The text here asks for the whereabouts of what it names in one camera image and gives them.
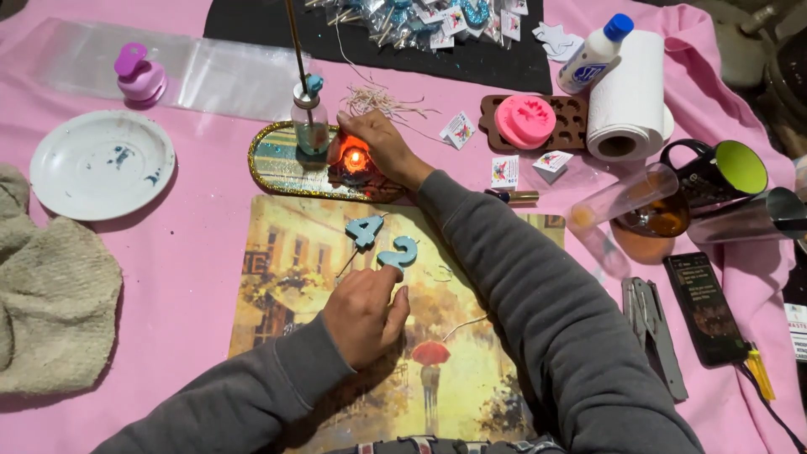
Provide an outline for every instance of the beige towel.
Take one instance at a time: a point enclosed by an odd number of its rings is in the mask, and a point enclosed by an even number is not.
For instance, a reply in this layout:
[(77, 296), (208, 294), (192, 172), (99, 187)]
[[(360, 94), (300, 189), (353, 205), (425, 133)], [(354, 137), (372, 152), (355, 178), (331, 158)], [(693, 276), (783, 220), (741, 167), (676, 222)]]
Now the beige towel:
[(27, 181), (0, 163), (0, 394), (88, 388), (115, 339), (120, 267), (76, 221), (37, 229), (27, 204)]

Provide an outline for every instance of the white glue bottle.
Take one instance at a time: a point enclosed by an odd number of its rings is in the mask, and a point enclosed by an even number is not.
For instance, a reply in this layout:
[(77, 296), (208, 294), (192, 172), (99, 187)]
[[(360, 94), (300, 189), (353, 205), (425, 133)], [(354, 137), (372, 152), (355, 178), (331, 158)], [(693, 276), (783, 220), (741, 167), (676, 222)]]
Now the white glue bottle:
[(558, 86), (569, 95), (583, 90), (619, 55), (622, 40), (633, 30), (630, 17), (614, 15), (605, 27), (595, 30), (558, 71)]

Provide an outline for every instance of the red umbrella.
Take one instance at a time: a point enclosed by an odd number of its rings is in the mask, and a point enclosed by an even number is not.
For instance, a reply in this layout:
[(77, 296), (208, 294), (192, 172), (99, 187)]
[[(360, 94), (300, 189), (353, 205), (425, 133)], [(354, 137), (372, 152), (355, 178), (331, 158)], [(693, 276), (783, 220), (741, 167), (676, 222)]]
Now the red umbrella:
[(424, 366), (443, 364), (445, 361), (448, 361), (450, 357), (451, 354), (449, 350), (445, 348), (445, 345), (434, 341), (421, 343), (412, 351), (412, 359)]

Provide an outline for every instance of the paper towel roll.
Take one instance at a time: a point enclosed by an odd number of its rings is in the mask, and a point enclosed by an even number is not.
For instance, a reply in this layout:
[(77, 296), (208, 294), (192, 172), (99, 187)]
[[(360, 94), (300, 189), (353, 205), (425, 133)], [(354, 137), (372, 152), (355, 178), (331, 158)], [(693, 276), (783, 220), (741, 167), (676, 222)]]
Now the paper towel roll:
[(592, 88), (588, 151), (603, 161), (648, 158), (664, 142), (664, 39), (634, 30), (618, 59)]

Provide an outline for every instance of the clear plastic cup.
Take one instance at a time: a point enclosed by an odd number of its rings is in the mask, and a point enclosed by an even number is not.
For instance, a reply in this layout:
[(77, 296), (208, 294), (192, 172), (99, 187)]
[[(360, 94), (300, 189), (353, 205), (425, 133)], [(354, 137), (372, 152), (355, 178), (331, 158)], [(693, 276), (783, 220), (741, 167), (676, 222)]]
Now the clear plastic cup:
[(655, 162), (572, 205), (567, 223), (570, 229), (590, 229), (676, 191), (673, 169)]

